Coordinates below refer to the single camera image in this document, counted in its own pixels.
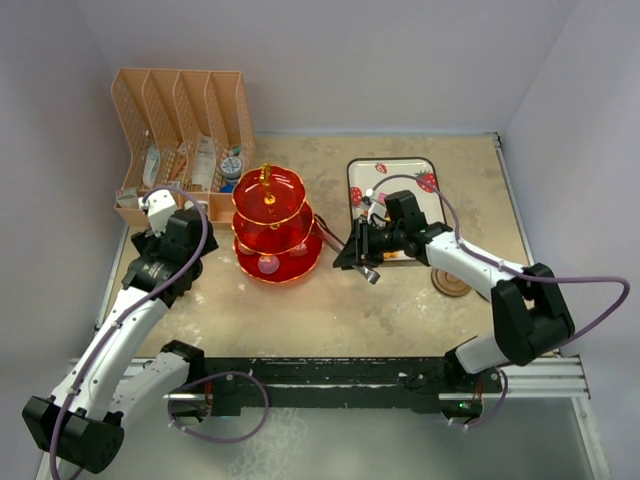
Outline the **pink peach pastry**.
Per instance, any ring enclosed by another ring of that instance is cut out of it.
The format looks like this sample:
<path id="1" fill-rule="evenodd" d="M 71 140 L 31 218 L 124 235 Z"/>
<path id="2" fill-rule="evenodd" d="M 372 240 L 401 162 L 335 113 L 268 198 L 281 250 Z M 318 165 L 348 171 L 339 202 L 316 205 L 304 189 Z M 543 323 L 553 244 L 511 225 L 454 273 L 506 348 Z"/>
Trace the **pink peach pastry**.
<path id="1" fill-rule="evenodd" d="M 247 248 L 246 246 L 244 246 L 242 243 L 238 243 L 237 245 L 237 250 L 242 253 L 243 255 L 254 255 L 255 252 L 249 248 Z"/>

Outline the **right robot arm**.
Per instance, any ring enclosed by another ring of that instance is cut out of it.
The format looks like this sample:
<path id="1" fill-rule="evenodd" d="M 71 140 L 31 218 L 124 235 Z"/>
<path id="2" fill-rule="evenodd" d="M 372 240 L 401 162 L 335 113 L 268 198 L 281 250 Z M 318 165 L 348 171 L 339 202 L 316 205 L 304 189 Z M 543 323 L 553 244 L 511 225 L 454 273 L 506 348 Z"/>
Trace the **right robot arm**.
<path id="1" fill-rule="evenodd" d="M 430 223 L 408 190 L 386 197 L 390 219 L 384 224 L 358 218 L 333 266 L 342 270 L 383 263 L 386 253 L 402 250 L 434 270 L 449 273 L 491 304 L 493 332 L 474 337 L 445 355 L 445 380 L 467 391 L 480 372 L 515 364 L 525 366 L 575 333 L 564 297 L 549 267 L 505 262 L 487 253 L 472 256 L 455 231 Z"/>

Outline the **white strawberry enamel tray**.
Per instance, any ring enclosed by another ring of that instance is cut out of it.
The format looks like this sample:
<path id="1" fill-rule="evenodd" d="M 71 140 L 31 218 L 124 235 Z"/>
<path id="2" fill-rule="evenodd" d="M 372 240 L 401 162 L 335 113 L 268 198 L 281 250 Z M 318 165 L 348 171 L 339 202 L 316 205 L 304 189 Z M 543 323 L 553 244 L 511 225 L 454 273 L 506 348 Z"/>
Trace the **white strawberry enamel tray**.
<path id="1" fill-rule="evenodd" d="M 447 266 L 450 255 L 456 251 L 455 238 L 452 228 L 444 221 L 443 206 L 439 198 L 437 178 L 433 166 L 426 164 L 424 169 L 418 171 L 411 167 L 409 159 L 402 159 L 398 166 L 395 166 L 391 160 L 383 160 L 381 164 L 388 168 L 385 174 L 378 172 L 376 168 L 379 164 L 371 161 L 365 169 L 365 174 L 356 179 L 355 185 L 361 188 L 363 196 L 367 189 L 373 189 L 376 193 L 384 193 L 386 197 L 402 190 L 411 191 L 428 222 L 425 236 L 429 264 L 425 266 L 434 268 Z M 383 218 L 378 215 L 368 217 L 362 209 L 361 201 L 362 199 L 360 200 L 362 213 L 355 215 L 352 222 L 355 219 L 363 219 L 370 226 L 383 227 L 390 220 L 388 211 Z M 399 253 L 402 259 L 412 259 L 406 256 L 403 251 L 391 253 Z"/>

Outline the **white blue tube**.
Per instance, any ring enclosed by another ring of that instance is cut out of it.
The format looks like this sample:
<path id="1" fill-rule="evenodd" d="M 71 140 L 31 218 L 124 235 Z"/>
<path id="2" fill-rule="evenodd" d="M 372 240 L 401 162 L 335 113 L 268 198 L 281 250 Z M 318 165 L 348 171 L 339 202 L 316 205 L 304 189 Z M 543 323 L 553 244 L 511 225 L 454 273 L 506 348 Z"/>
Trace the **white blue tube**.
<path id="1" fill-rule="evenodd" d="M 155 144 L 152 144 L 145 155 L 142 182 L 145 187 L 152 188 L 160 165 L 160 152 Z"/>

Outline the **peach desk file organizer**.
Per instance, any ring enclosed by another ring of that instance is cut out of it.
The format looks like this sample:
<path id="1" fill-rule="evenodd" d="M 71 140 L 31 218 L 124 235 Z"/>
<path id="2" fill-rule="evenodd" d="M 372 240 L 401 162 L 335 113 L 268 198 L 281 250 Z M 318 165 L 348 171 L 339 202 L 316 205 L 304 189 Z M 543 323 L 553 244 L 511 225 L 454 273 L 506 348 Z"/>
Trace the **peach desk file organizer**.
<path id="1" fill-rule="evenodd" d="M 220 164 L 238 153 L 247 171 L 256 142 L 244 78 L 239 71 L 122 68 L 111 95 L 130 150 L 130 165 L 122 186 L 144 186 L 142 174 L 148 148 L 155 144 L 160 165 L 154 186 L 175 185 L 192 193 L 208 209 L 213 225 L 230 229 L 235 207 L 223 192 L 228 185 L 219 170 L 198 173 L 205 156 Z M 138 209 L 116 211 L 130 226 L 146 225 Z"/>

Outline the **pink heart cake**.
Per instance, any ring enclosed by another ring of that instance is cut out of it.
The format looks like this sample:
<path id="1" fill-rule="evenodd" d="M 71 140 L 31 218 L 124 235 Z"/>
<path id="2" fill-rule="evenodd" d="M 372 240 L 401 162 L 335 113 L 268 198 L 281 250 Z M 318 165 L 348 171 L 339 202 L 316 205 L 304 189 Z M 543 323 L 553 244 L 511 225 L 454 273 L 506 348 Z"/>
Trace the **pink heart cake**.
<path id="1" fill-rule="evenodd" d="M 291 257 L 300 257 L 308 253 L 308 247 L 305 242 L 301 242 L 289 251 Z"/>

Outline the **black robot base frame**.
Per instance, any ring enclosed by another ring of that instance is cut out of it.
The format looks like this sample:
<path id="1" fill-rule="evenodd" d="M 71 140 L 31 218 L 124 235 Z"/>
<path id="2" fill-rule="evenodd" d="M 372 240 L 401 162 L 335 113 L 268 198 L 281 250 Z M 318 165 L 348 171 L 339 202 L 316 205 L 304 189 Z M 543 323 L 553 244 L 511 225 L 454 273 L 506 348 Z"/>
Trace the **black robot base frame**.
<path id="1" fill-rule="evenodd" d="M 245 408 L 404 409 L 476 419 L 481 397 L 498 394 L 496 368 L 468 374 L 444 357 L 208 357 L 173 340 L 162 348 L 189 365 L 185 390 L 209 396 L 210 413 Z"/>

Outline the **left brown round coaster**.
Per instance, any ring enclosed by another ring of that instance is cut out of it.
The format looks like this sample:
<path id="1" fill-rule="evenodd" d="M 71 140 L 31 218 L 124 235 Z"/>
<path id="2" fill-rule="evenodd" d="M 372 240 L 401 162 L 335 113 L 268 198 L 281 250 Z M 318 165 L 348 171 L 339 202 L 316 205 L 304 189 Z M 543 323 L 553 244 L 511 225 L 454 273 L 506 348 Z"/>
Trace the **left brown round coaster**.
<path id="1" fill-rule="evenodd" d="M 472 290 L 465 282 L 441 269 L 431 270 L 431 281 L 440 293 L 452 298 L 465 296 Z"/>

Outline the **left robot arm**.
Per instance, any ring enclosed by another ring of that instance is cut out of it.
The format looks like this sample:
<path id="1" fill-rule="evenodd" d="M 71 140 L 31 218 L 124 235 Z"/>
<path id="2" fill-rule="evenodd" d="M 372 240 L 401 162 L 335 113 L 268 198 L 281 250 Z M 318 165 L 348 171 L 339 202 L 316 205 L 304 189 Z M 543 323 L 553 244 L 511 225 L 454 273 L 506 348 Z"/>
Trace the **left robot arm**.
<path id="1" fill-rule="evenodd" d="M 207 216 L 176 209 L 159 229 L 131 241 L 138 256 L 111 313 L 52 393 L 31 397 L 22 411 L 36 445 L 49 455 L 53 479 L 104 471 L 147 401 L 177 388 L 194 392 L 205 382 L 203 351 L 178 340 L 142 372 L 129 380 L 123 375 L 151 330 L 202 274 L 202 256 L 217 249 Z"/>

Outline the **small carton box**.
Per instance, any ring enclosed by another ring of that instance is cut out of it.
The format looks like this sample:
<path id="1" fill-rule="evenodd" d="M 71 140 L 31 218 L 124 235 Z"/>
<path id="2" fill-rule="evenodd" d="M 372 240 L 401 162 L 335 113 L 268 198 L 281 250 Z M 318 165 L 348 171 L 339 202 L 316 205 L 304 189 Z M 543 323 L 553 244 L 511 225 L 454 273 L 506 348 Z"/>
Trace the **small carton box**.
<path id="1" fill-rule="evenodd" d="M 116 206 L 121 209 L 138 209 L 138 189 L 136 187 L 128 187 L 118 190 L 116 192 Z"/>

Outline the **red three-tier cake stand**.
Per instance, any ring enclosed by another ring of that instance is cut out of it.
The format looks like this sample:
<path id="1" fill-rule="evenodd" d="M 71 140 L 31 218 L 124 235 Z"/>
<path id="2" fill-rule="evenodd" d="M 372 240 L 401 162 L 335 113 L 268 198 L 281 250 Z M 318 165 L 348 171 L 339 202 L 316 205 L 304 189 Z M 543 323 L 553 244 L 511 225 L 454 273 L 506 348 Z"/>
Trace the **red three-tier cake stand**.
<path id="1" fill-rule="evenodd" d="M 235 213 L 231 227 L 233 250 L 240 269 L 249 277 L 269 284 L 296 281 L 316 266 L 323 240 L 315 226 L 314 211 L 307 200 L 301 177 L 294 171 L 268 163 L 247 171 L 232 193 Z M 305 242 L 308 253 L 291 257 L 289 251 Z M 243 255 L 238 243 L 255 252 Z M 264 275 L 258 270 L 260 256 L 275 255 L 279 269 Z"/>

